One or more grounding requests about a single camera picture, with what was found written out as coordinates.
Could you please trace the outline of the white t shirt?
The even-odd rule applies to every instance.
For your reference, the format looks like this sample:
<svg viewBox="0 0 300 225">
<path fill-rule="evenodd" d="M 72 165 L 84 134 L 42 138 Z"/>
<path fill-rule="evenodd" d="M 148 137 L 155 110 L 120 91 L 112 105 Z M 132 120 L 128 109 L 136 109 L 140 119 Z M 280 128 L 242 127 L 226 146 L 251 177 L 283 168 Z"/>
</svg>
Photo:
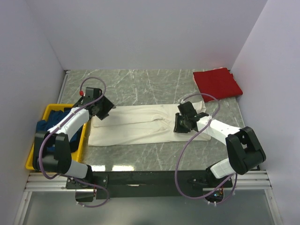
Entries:
<svg viewBox="0 0 300 225">
<path fill-rule="evenodd" d="M 103 120 L 92 118 L 88 145 L 186 142 L 196 132 L 179 134 L 173 131 L 178 112 L 177 104 L 118 106 Z"/>
</svg>

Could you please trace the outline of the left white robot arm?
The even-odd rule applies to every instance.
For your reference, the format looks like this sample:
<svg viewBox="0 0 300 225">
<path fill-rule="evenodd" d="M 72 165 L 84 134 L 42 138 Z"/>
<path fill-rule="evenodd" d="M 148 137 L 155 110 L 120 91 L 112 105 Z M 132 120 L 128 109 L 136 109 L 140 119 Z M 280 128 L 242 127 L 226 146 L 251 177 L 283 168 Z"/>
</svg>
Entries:
<svg viewBox="0 0 300 225">
<path fill-rule="evenodd" d="M 52 128 L 37 131 L 34 139 L 32 166 L 34 170 L 53 172 L 93 181 L 90 165 L 72 159 L 71 139 L 92 117 L 103 120 L 115 105 L 99 88 L 87 87 L 80 99 L 67 109 L 67 114 Z"/>
</svg>

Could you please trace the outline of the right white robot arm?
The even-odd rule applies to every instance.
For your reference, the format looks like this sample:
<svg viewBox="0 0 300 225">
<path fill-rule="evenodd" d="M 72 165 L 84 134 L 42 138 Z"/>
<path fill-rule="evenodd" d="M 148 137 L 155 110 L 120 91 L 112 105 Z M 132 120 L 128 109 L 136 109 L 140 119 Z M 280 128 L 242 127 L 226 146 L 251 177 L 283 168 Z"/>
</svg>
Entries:
<svg viewBox="0 0 300 225">
<path fill-rule="evenodd" d="M 187 134 L 201 132 L 226 146 L 228 158 L 223 159 L 205 170 L 200 183 L 207 187 L 216 186 L 232 174 L 244 175 L 266 160 L 265 152 L 250 127 L 234 127 L 214 119 L 205 112 L 198 113 L 191 102 L 178 105 L 175 114 L 174 132 Z"/>
</svg>

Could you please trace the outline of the folded red t shirt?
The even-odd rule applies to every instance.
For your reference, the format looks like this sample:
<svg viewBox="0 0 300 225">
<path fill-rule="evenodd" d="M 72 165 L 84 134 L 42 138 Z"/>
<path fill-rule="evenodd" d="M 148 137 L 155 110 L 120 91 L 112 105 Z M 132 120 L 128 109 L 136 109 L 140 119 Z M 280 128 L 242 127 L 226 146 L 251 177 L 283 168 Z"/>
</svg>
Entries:
<svg viewBox="0 0 300 225">
<path fill-rule="evenodd" d="M 193 76 L 201 93 L 209 94 L 218 100 L 238 97 L 243 94 L 233 74 L 225 67 L 194 72 Z"/>
</svg>

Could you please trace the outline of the yellow plastic bin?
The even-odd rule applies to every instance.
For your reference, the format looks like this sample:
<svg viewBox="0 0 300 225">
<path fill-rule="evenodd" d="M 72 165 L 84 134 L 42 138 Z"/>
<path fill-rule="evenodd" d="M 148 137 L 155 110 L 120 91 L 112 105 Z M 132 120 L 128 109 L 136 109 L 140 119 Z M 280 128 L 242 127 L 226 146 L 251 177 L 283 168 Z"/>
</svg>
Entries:
<svg viewBox="0 0 300 225">
<path fill-rule="evenodd" d="M 51 110 L 65 111 L 65 110 L 71 108 L 72 106 L 73 106 L 72 104 L 49 104 L 45 109 L 42 120 L 48 121 Z M 81 132 L 81 136 L 79 139 L 78 148 L 76 149 L 75 152 L 71 153 L 72 159 L 74 161 L 79 162 L 80 158 L 83 154 L 83 141 L 85 139 L 86 130 L 87 130 L 87 123 L 83 124 L 83 126 L 82 126 L 82 132 Z M 33 153 L 34 153 L 34 145 L 32 145 L 31 151 L 29 153 L 29 156 L 28 156 L 28 159 L 27 159 L 27 162 L 25 165 L 26 169 L 28 169 L 28 170 L 35 170 L 33 167 Z"/>
</svg>

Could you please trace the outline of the blue t shirt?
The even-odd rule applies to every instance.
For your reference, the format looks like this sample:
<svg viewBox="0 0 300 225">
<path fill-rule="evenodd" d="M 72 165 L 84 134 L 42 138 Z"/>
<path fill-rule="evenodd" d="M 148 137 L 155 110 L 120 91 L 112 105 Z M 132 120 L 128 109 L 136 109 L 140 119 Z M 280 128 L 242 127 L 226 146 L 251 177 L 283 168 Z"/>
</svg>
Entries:
<svg viewBox="0 0 300 225">
<path fill-rule="evenodd" d="M 64 110 L 51 110 L 47 120 L 40 120 L 36 124 L 36 133 L 38 131 L 47 131 L 48 129 L 57 125 L 63 118 L 65 118 L 71 111 L 71 108 L 64 108 Z M 80 137 L 83 127 L 81 126 L 69 141 L 71 153 L 76 152 L 79 147 Z"/>
</svg>

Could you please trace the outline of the black base bar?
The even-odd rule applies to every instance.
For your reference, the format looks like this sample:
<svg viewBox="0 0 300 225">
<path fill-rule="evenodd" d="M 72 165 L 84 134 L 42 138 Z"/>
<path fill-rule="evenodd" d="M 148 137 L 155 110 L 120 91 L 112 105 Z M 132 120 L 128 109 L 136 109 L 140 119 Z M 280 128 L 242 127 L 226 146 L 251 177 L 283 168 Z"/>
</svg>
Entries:
<svg viewBox="0 0 300 225">
<path fill-rule="evenodd" d="M 93 172 L 90 181 L 69 178 L 67 190 L 74 190 L 79 202 L 110 198 L 175 197 L 201 199 L 217 190 L 232 188 L 231 176 L 215 178 L 205 170 Z"/>
</svg>

